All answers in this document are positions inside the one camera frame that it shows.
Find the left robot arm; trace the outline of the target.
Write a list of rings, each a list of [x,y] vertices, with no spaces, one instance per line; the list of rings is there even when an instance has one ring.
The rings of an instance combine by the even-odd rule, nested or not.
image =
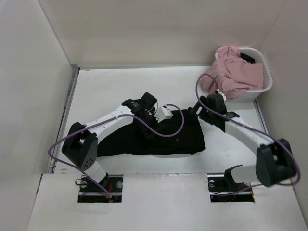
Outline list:
[[[92,178],[91,185],[98,191],[106,190],[109,181],[108,173],[97,162],[98,144],[121,127],[133,122],[133,115],[139,117],[149,126],[157,123],[154,117],[154,106],[157,99],[146,92],[140,99],[128,99],[111,113],[86,124],[74,123],[68,132],[72,134],[81,129],[85,131],[65,140],[62,153],[84,173]]]

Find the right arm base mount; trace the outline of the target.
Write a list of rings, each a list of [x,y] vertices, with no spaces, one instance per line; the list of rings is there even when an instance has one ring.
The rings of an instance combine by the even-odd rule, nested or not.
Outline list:
[[[213,203],[255,202],[251,183],[236,183],[224,174],[208,174],[208,190]]]

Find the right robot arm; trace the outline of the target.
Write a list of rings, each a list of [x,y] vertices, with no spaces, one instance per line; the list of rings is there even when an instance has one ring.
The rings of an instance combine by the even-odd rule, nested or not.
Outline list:
[[[239,114],[227,110],[222,95],[215,93],[199,97],[190,112],[233,136],[256,156],[253,165],[238,165],[225,171],[228,174],[223,178],[226,189],[235,190],[244,182],[259,182],[270,187],[299,173],[289,142],[285,139],[277,140],[249,126]]]

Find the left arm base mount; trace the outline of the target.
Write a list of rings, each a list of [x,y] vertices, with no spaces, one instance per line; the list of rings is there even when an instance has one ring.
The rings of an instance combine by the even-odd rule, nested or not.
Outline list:
[[[105,195],[105,191],[93,183],[86,176],[75,180],[75,185],[79,187],[78,203],[121,203],[123,190],[123,175],[110,175],[104,188],[111,197]]]

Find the black trousers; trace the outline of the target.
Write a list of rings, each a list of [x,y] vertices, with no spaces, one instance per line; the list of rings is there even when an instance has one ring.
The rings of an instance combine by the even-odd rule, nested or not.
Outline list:
[[[173,137],[152,134],[145,137],[142,125],[136,119],[107,136],[98,144],[97,156],[121,154],[170,156],[173,154],[194,155],[206,149],[204,135],[196,114],[183,109],[184,125]]]

